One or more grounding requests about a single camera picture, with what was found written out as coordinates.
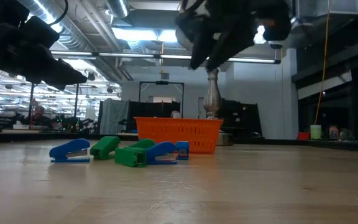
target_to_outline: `red object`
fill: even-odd
[[[308,140],[309,133],[298,133],[298,140]]]
[[[212,154],[219,138],[220,119],[135,118],[139,139],[188,141],[190,153]]]

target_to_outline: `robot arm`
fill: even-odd
[[[49,48],[59,34],[38,17],[27,22],[29,10],[17,0],[0,0],[0,70],[44,81],[64,90],[65,85],[86,82],[80,72],[63,60],[55,60]]]
[[[218,68],[227,59],[254,45],[259,25],[266,41],[285,40],[291,29],[285,0],[196,0],[176,19],[178,29],[193,44],[190,68],[197,69],[208,57],[206,69]],[[196,10],[204,7],[204,14]]]

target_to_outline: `table surface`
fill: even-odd
[[[238,145],[175,166],[51,164],[63,142],[0,144],[0,223],[358,223],[358,152]]]

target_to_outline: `blue stapler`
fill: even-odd
[[[89,147],[91,147],[91,144],[87,140],[76,139],[54,147],[49,151],[49,157],[54,158],[51,162],[89,162],[90,158],[86,157],[67,159],[68,157],[86,156],[88,153],[87,148]]]
[[[173,153],[177,147],[172,142],[161,142],[146,150],[146,164],[176,164],[175,160],[156,159],[158,156],[164,156]]]
[[[188,141],[178,141],[177,150],[178,150],[177,160],[189,159],[190,144]]]

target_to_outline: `orange plastic basket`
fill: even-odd
[[[155,142],[188,141],[190,153],[212,154],[215,151],[220,119],[135,118],[139,139]]]

